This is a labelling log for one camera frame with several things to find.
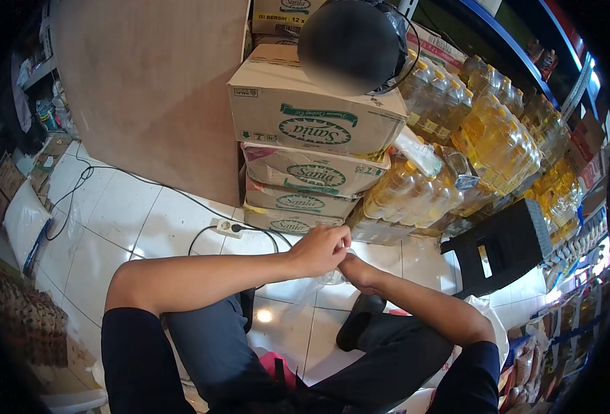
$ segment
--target cardboard box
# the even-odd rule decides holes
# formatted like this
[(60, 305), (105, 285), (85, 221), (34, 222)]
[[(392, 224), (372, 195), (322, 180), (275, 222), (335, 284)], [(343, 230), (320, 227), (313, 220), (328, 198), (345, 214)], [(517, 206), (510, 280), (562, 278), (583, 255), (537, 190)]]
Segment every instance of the cardboard box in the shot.
[(326, 0), (255, 0), (252, 33), (297, 37)]
[(346, 198), (303, 189), (268, 186), (246, 177), (245, 200), (250, 205), (265, 209), (296, 211), (346, 219), (358, 204), (360, 197)]
[(252, 39), (256, 45), (287, 45), (295, 46), (298, 44), (297, 37), (278, 36), (276, 34), (253, 34)]
[(255, 181), (348, 198), (371, 188), (391, 165), (388, 156), (374, 162), (250, 142), (241, 148), (247, 173)]
[(565, 154), (577, 176), (582, 174), (586, 166), (599, 153), (604, 137), (606, 137), (606, 133), (602, 126), (590, 111), (586, 112), (586, 115), (572, 132), (569, 149)]
[(397, 90), (340, 97), (309, 81), (297, 47), (259, 45), (229, 81), (236, 139), (380, 160), (406, 124)]
[(7, 199), (13, 199), (25, 179), (25, 176), (13, 163), (11, 155), (5, 152), (0, 161), (0, 190)]
[[(441, 36), (430, 32), (417, 23), (413, 23), (420, 37), (420, 55), (429, 58), (433, 63), (443, 66), (450, 73), (457, 74), (466, 61), (466, 54), (441, 39)], [(409, 27), (406, 33), (406, 47), (417, 52), (417, 38)]]
[(304, 235), (318, 225), (341, 226), (344, 220), (294, 211), (263, 209), (247, 202), (243, 205), (245, 222), (251, 226), (282, 233)]

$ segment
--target blue shelf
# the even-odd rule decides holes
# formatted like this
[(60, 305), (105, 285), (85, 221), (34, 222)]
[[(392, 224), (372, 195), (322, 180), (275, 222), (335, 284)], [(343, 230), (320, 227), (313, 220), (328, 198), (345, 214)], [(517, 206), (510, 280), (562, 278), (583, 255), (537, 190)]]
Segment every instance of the blue shelf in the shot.
[(466, 24), (469, 29), (481, 36), (513, 64), (522, 65), (530, 74), (532, 84), (538, 87), (556, 109), (560, 109), (558, 100), (553, 95), (549, 85), (542, 80), (540, 71), (530, 60), (528, 54), (479, 3), (475, 0), (432, 0), (432, 3)]

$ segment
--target product package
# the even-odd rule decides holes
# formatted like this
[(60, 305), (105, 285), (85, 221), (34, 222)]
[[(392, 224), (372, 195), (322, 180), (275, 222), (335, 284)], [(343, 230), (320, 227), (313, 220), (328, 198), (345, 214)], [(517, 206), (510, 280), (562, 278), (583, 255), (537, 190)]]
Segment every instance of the product package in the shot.
[(227, 85), (242, 142), (381, 160), (406, 124), (399, 91), (328, 93), (302, 71), (294, 46), (258, 45)]
[(252, 33), (298, 37), (309, 16), (326, 0), (255, 0)]
[(243, 205), (243, 210), (245, 211), (245, 222), (251, 226), (294, 235), (304, 235), (318, 225), (340, 226), (344, 221), (334, 217), (294, 211), (263, 209), (249, 205), (247, 202)]
[(268, 186), (245, 177), (245, 200), (248, 204), (265, 209), (296, 211), (326, 217), (345, 219), (358, 204), (354, 198), (326, 195), (303, 189)]
[(248, 176), (260, 183), (355, 198), (390, 169), (380, 162), (276, 145), (241, 144)]

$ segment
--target black cable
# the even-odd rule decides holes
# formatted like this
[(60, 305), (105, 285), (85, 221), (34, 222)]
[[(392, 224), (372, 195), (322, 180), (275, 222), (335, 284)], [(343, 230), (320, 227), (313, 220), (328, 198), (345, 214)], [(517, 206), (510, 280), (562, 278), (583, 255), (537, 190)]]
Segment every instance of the black cable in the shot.
[(190, 248), (188, 249), (188, 256), (190, 256), (190, 252), (193, 251), (194, 242), (195, 242), (195, 240), (197, 240), (197, 237), (199, 237), (204, 231), (208, 230), (209, 228), (216, 228), (216, 227), (217, 226), (204, 227), (199, 231), (199, 233), (197, 233), (197, 236), (194, 236), (193, 242), (190, 244)]
[[(61, 226), (61, 229), (59, 229), (59, 232), (58, 232), (58, 233), (57, 233), (55, 236), (53, 236), (53, 237), (46, 236), (48, 241), (52, 241), (52, 240), (56, 239), (57, 237), (59, 237), (59, 235), (61, 234), (61, 232), (63, 231), (63, 229), (66, 227), (66, 224), (68, 224), (68, 219), (69, 219), (69, 217), (70, 217), (70, 211), (72, 210), (72, 201), (73, 201), (73, 199), (75, 198), (75, 190), (77, 190), (78, 188), (82, 187), (82, 186), (85, 184), (85, 181), (86, 181), (87, 179), (91, 178), (91, 176), (93, 176), (93, 174), (94, 174), (94, 170), (95, 170), (96, 168), (107, 168), (107, 169), (110, 169), (110, 170), (119, 170), (119, 171), (122, 171), (122, 172), (124, 172), (124, 173), (128, 174), (129, 176), (131, 176), (131, 177), (133, 177), (133, 178), (135, 178), (135, 179), (138, 179), (139, 181), (142, 181), (142, 182), (147, 183), (147, 184), (151, 184), (152, 186), (158, 185), (158, 186), (161, 186), (161, 187), (164, 187), (164, 188), (169, 188), (170, 190), (176, 191), (177, 193), (179, 193), (179, 194), (181, 194), (183, 197), (185, 197), (185, 198), (187, 198), (187, 199), (189, 199), (189, 200), (193, 201), (194, 203), (199, 204), (199, 205), (200, 205), (200, 207), (203, 207), (204, 209), (206, 209), (206, 210), (210, 211), (211, 213), (213, 213), (213, 214), (217, 215), (218, 217), (221, 217), (221, 218), (223, 218), (223, 219), (225, 219), (225, 220), (229, 220), (229, 221), (235, 221), (235, 220), (234, 220), (234, 219), (232, 219), (231, 217), (227, 217), (227, 216), (225, 216), (224, 214), (218, 213), (217, 211), (215, 211), (215, 210), (213, 210), (213, 209), (210, 209), (210, 208), (209, 208), (208, 206), (206, 206), (205, 204), (203, 204), (203, 203), (201, 203), (201, 202), (199, 202), (199, 201), (195, 200), (195, 199), (194, 199), (194, 198), (192, 198), (190, 195), (185, 194), (183, 191), (181, 191), (181, 190), (179, 190), (179, 189), (176, 189), (176, 188), (174, 188), (174, 187), (172, 187), (172, 186), (167, 186), (167, 185), (165, 185), (165, 184), (159, 184), (159, 183), (155, 183), (155, 182), (153, 182), (153, 181), (149, 181), (149, 180), (147, 180), (147, 179), (143, 179), (143, 178), (137, 177), (135, 174), (129, 173), (128, 171), (123, 170), (122, 168), (118, 168), (118, 167), (112, 167), (112, 166), (92, 166), (92, 165), (91, 165), (91, 163), (90, 163), (89, 161), (87, 161), (87, 160), (85, 160), (85, 159), (83, 159), (83, 158), (80, 158), (80, 157), (79, 157), (79, 153), (80, 153), (80, 147), (81, 147), (81, 146), (82, 146), (82, 143), (81, 143), (81, 142), (79, 142), (79, 143), (78, 143), (78, 146), (77, 146), (77, 151), (75, 152), (75, 159), (77, 159), (78, 161), (85, 162), (85, 163), (86, 163), (86, 165), (87, 165), (88, 167), (86, 167), (86, 169), (85, 169), (84, 171), (82, 171), (82, 173), (80, 174), (80, 177), (77, 179), (77, 183), (75, 183), (75, 186), (73, 187), (73, 189), (72, 189), (72, 190), (70, 190), (68, 193), (66, 193), (66, 194), (65, 194), (63, 197), (61, 197), (59, 200), (57, 200), (57, 202), (56, 202), (56, 203), (54, 203), (54, 207), (56, 207), (56, 206), (57, 206), (57, 204), (59, 204), (59, 203), (60, 203), (60, 202), (61, 202), (61, 201), (62, 201), (64, 198), (68, 197), (68, 196), (69, 196), (69, 194), (73, 194), (73, 196), (70, 198), (70, 205), (69, 205), (69, 208), (68, 208), (68, 213), (66, 214), (66, 219), (64, 220), (63, 226)], [(273, 247), (275, 248), (275, 252), (276, 252), (276, 253), (279, 253), (279, 252), (280, 252), (280, 249), (279, 249), (279, 247), (277, 246), (277, 242), (275, 241), (275, 239), (273, 238), (273, 236), (272, 236), (272, 235), (271, 235), (271, 234), (270, 234), (270, 233), (269, 233), (267, 230), (265, 230), (265, 229), (263, 229), (263, 228), (259, 228), (259, 227), (254, 227), (254, 226), (249, 225), (249, 224), (247, 224), (247, 223), (244, 223), (244, 224), (245, 224), (246, 226), (248, 226), (248, 227), (244, 227), (244, 229), (246, 229), (246, 230), (260, 231), (260, 232), (263, 232), (264, 234), (266, 234), (266, 235), (267, 235), (267, 236), (270, 238), (270, 241), (272, 241), (272, 242), (273, 242)], [(201, 233), (202, 233), (204, 230), (206, 230), (207, 228), (210, 228), (210, 227), (206, 227), (206, 228), (204, 228), (202, 231), (200, 231), (200, 232), (197, 234), (197, 236), (195, 236), (195, 240), (196, 240), (196, 239), (197, 239), (197, 237), (199, 237), (199, 235), (200, 235), (200, 234), (201, 234)], [(276, 234), (276, 235), (278, 235), (278, 236), (280, 236), (280, 237), (281, 237), (281, 238), (284, 240), (284, 242), (285, 242), (286, 244), (288, 244), (288, 245), (289, 245), (289, 247), (290, 247), (290, 248), (291, 248), (291, 247), (293, 247), (293, 245), (292, 245), (291, 243), (289, 243), (289, 240), (287, 240), (287, 239), (286, 239), (286, 237), (284, 237), (284, 235), (280, 234), (279, 232), (273, 231), (273, 230), (271, 230), (271, 232), (272, 232), (272, 233), (275, 233), (275, 234)], [(193, 246), (193, 245), (194, 245), (194, 240), (193, 240), (193, 243), (190, 245), (190, 249), (192, 249), (192, 246)]]

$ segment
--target black slipper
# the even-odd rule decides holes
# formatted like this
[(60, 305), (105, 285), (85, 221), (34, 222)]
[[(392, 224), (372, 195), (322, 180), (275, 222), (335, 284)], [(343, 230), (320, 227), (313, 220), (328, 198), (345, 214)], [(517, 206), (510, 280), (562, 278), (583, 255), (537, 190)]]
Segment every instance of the black slipper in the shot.
[(378, 295), (360, 294), (355, 300), (349, 317), (337, 333), (337, 346), (349, 352), (358, 347), (358, 339), (365, 332), (372, 315), (382, 313), (386, 307), (386, 300)]

